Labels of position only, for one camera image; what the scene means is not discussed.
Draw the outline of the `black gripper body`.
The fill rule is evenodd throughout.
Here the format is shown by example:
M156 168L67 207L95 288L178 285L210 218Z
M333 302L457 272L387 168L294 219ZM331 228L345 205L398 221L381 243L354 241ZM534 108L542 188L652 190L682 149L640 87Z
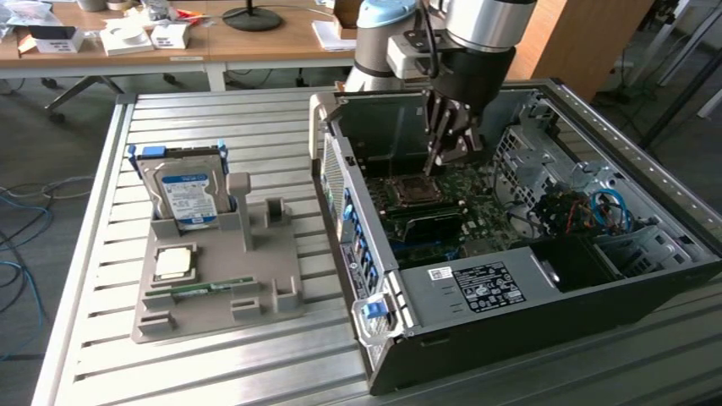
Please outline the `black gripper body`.
M439 73L431 79L435 95L469 105L481 115L499 94L514 56L515 47L503 52L481 52L470 48L443 52Z

